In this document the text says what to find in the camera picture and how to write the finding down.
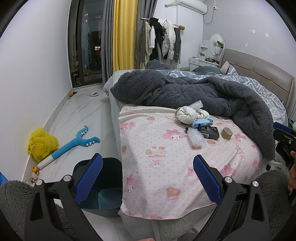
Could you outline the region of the right hand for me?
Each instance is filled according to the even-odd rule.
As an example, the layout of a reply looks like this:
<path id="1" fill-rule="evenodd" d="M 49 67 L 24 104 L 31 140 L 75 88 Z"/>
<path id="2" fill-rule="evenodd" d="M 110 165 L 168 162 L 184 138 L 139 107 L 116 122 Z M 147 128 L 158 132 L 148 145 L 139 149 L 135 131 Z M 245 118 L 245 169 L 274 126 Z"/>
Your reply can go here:
<path id="1" fill-rule="evenodd" d="M 288 179 L 288 191 L 292 191 L 296 188 L 296 169 L 295 169 L 295 164 L 292 166 L 290 169 L 290 176 Z"/>

